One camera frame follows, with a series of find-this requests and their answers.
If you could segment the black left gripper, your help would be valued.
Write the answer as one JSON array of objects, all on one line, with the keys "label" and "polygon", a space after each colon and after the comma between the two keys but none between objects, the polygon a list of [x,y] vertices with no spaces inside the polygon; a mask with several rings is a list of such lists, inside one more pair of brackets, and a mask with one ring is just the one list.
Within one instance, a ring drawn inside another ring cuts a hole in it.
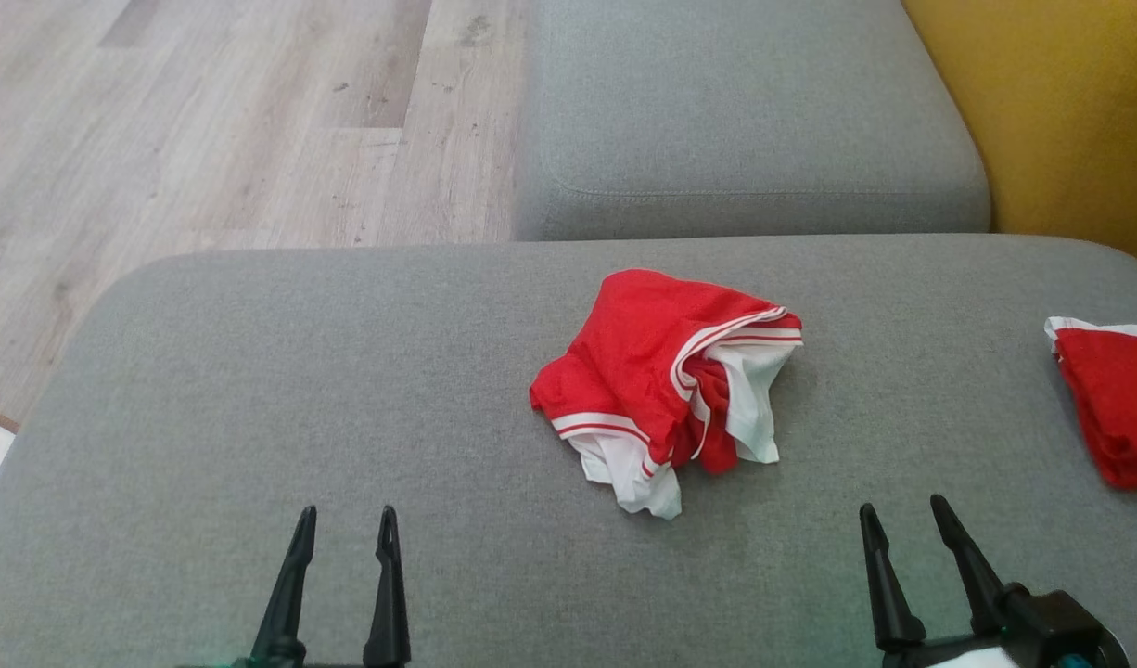
[{"label": "black left gripper", "polygon": [[262,624],[249,657],[230,663],[190,665],[180,668],[407,668],[412,659],[406,586],[402,578],[402,543],[395,507],[383,508],[379,520],[375,558],[377,594],[364,663],[304,662],[307,649],[299,638],[304,581],[313,561],[317,507],[306,507],[290,537]]}]

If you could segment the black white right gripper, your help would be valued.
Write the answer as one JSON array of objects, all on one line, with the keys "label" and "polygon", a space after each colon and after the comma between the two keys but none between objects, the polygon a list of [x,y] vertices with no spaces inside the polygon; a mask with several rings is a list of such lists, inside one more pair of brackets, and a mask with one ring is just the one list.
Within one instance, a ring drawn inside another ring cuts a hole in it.
[{"label": "black white right gripper", "polygon": [[881,668],[1130,668],[1119,638],[1068,592],[1031,595],[1019,583],[1003,586],[949,500],[931,495],[930,508],[943,545],[957,562],[972,631],[927,638],[894,571],[875,508],[862,504],[862,552]]}]

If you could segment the red basketball shorts white trim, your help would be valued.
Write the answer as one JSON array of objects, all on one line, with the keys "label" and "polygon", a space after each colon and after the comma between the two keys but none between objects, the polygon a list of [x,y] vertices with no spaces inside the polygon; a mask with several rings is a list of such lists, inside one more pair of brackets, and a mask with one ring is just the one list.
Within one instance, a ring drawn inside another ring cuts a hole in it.
[{"label": "red basketball shorts white trim", "polygon": [[1099,475],[1137,490],[1137,325],[1052,316],[1044,331]]}]

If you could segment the red and white striped shorts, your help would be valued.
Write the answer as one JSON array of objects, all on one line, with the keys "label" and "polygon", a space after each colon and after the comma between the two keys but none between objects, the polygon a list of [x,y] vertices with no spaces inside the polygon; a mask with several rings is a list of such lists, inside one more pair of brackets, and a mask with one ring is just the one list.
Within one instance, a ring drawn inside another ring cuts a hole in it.
[{"label": "red and white striped shorts", "polygon": [[528,396],[587,481],[628,513],[671,520],[683,508],[680,467],[721,475],[780,460],[771,387],[802,343],[800,317],[782,304],[628,269],[603,279]]}]

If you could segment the large grey sofa seat cushion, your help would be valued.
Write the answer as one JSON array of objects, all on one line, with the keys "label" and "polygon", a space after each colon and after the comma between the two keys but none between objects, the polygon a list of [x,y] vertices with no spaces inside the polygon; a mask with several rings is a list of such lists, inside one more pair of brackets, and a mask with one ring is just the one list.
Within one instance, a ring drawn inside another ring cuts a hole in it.
[{"label": "large grey sofa seat cushion", "polygon": [[[792,309],[781,460],[626,513],[528,389],[601,279],[646,267]],[[0,668],[229,663],[302,507],[299,635],[360,663],[379,516],[409,668],[878,668],[858,510],[930,637],[966,600],[929,496],[1003,581],[1065,588],[1137,668],[1137,492],[1084,445],[1043,323],[1137,323],[1086,242],[848,234],[183,254],[116,282],[0,467]]]}]

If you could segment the grey sofa chaise cushion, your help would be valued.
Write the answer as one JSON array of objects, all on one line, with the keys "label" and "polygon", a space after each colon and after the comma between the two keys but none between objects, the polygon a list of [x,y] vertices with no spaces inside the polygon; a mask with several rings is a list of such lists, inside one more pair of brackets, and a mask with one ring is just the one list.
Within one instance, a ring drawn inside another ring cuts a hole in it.
[{"label": "grey sofa chaise cushion", "polygon": [[533,0],[526,64],[518,240],[990,227],[901,0]]}]

